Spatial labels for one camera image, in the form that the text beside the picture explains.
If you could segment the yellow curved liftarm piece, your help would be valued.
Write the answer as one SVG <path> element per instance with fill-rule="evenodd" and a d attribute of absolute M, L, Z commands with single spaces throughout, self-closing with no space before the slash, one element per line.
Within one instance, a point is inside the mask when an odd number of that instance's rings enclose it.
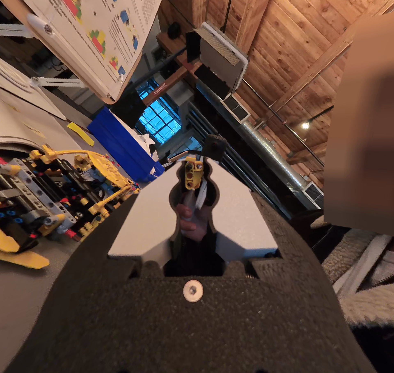
<path fill-rule="evenodd" d="M 187 190 L 200 188 L 203 178 L 204 164 L 196 155 L 187 155 L 185 158 L 185 187 Z"/>

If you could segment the blue plastic bin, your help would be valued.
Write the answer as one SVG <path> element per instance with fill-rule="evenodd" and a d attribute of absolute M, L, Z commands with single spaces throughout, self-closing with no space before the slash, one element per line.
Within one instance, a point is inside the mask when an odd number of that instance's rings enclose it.
<path fill-rule="evenodd" d="M 151 182 L 165 172 L 150 153 L 154 141 L 149 135 L 138 135 L 108 108 L 103 107 L 87 128 L 134 181 Z"/>

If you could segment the grey ceiling heater unit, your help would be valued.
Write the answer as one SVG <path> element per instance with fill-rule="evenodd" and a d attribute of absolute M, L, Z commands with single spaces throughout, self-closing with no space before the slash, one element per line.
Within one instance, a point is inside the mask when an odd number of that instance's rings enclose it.
<path fill-rule="evenodd" d="M 212 23 L 186 32 L 188 63 L 200 62 L 194 75 L 220 100 L 238 89 L 249 64 L 249 57 Z"/>

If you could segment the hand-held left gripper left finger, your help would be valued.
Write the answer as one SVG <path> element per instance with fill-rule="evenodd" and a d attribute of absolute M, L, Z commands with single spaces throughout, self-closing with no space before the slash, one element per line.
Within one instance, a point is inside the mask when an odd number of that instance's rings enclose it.
<path fill-rule="evenodd" d="M 180 224 L 176 210 L 182 198 L 184 162 L 178 161 L 137 195 L 108 251 L 110 258 L 131 258 L 141 264 L 156 262 L 160 269 L 179 247 Z"/>

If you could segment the person's dark trousers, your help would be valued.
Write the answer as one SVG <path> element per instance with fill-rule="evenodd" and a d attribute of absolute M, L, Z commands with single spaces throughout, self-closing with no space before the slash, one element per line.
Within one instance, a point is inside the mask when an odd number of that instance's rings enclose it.
<path fill-rule="evenodd" d="M 394 372 L 393 324 L 352 327 L 352 332 L 378 373 Z"/>

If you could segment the brown wooden beam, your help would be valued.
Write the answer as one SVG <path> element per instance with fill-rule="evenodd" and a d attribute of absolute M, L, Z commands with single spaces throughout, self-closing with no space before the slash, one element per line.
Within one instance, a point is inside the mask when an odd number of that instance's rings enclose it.
<path fill-rule="evenodd" d="M 146 107 L 150 106 L 183 79 L 186 79 L 186 82 L 190 85 L 190 87 L 195 89 L 198 80 L 195 73 L 201 65 L 201 62 L 195 62 L 194 64 L 191 64 L 187 61 L 183 61 L 182 65 L 178 70 L 175 71 L 175 73 L 170 75 L 169 78 L 167 78 L 155 90 L 142 99 L 143 104 Z"/>

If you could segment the paned window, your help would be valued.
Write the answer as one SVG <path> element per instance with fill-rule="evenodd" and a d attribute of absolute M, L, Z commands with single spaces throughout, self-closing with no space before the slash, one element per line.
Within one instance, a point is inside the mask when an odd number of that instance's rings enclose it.
<path fill-rule="evenodd" d="M 148 105 L 135 124 L 140 134 L 149 134 L 157 146 L 170 140 L 182 129 L 179 109 L 168 94 Z"/>

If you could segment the person's fleece-lined dark jacket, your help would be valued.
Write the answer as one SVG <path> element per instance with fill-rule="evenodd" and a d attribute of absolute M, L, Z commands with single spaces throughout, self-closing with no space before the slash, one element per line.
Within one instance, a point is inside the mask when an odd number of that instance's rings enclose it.
<path fill-rule="evenodd" d="M 322 264 L 347 323 L 393 329 L 393 237 L 332 225 L 323 210 L 299 213 L 289 223 Z"/>

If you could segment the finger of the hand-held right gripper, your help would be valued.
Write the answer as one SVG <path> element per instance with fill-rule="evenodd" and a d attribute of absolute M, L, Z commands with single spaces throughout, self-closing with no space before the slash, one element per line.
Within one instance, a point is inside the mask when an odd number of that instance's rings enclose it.
<path fill-rule="evenodd" d="M 206 200 L 206 194 L 207 194 L 207 181 L 203 179 L 195 203 L 196 209 L 201 210 Z"/>
<path fill-rule="evenodd" d="M 187 235 L 196 235 L 198 218 L 195 213 L 195 191 L 187 191 L 182 200 L 185 211 L 182 212 L 182 231 Z"/>

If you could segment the person's right hand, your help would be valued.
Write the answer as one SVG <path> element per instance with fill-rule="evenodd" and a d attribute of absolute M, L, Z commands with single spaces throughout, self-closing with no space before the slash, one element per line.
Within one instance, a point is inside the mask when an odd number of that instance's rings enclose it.
<path fill-rule="evenodd" d="M 193 212 L 188 206 L 178 204 L 176 211 L 180 216 L 180 229 L 184 236 L 201 242 L 207 232 L 211 207 L 203 205 L 201 209 L 195 209 Z"/>

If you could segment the yellow brick car model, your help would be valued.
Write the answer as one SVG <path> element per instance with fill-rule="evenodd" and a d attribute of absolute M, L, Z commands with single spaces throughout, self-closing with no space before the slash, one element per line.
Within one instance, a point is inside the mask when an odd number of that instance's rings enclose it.
<path fill-rule="evenodd" d="M 47 145 L 1 157 L 0 260 L 29 269 L 49 265 L 34 251 L 43 237 L 83 242 L 140 186 L 119 165 L 90 150 Z"/>

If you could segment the yellow paper strip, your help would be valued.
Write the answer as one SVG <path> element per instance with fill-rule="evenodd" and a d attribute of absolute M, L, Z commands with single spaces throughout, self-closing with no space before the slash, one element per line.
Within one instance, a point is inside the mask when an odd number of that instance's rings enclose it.
<path fill-rule="evenodd" d="M 84 129 L 82 129 L 79 125 L 74 122 L 71 122 L 67 125 L 67 128 L 75 132 L 80 136 L 80 138 L 86 142 L 89 146 L 93 147 L 95 142 L 94 140 L 86 133 Z"/>

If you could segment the silver ventilation duct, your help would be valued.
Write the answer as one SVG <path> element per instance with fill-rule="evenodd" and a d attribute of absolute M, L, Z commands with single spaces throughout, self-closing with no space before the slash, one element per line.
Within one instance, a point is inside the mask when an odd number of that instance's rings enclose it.
<path fill-rule="evenodd" d="M 235 130 L 291 191 L 301 192 L 306 187 L 307 183 L 302 176 L 284 160 L 262 133 L 253 128 L 249 121 L 239 124 Z"/>

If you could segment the white vent grille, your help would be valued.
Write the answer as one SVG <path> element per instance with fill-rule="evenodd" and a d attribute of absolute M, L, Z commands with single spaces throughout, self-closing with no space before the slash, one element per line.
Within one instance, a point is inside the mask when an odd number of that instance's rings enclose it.
<path fill-rule="evenodd" d="M 229 95 L 226 99 L 221 101 L 221 104 L 239 124 L 244 124 L 251 116 L 251 113 L 234 95 Z"/>
<path fill-rule="evenodd" d="M 324 194 L 321 189 L 314 182 L 308 183 L 303 189 L 302 193 L 305 197 L 318 209 L 324 208 Z"/>

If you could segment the grey desk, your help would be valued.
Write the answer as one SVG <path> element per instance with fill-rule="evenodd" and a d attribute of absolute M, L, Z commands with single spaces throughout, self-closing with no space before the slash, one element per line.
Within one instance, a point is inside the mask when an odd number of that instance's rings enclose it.
<path fill-rule="evenodd" d="M 93 138 L 93 147 L 84 142 L 78 134 L 67 128 L 70 120 L 57 121 L 83 150 L 108 155 L 109 152 Z M 80 243 L 67 236 L 56 241 L 41 238 L 34 252 L 46 257 L 48 267 L 35 270 L 1 262 L 0 267 L 0 369 L 4 372 L 7 365 L 17 354 L 29 335 L 40 313 L 42 305 L 62 268 Z"/>

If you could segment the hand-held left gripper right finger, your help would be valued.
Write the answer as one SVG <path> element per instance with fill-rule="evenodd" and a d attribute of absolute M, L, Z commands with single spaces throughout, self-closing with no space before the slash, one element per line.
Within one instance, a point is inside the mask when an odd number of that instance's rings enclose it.
<path fill-rule="evenodd" d="M 201 248 L 208 256 L 207 274 L 223 275 L 232 262 L 240 262 L 244 269 L 251 260 L 274 258 L 278 245 L 250 189 L 216 161 L 204 158 L 203 164 L 204 205 L 211 207 Z"/>

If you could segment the instruction booklet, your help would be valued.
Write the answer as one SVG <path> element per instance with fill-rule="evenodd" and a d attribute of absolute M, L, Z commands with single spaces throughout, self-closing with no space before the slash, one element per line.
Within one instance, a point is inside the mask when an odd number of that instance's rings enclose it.
<path fill-rule="evenodd" d="M 0 149 L 29 154 L 47 145 L 56 151 L 81 149 L 50 113 L 1 89 Z"/>

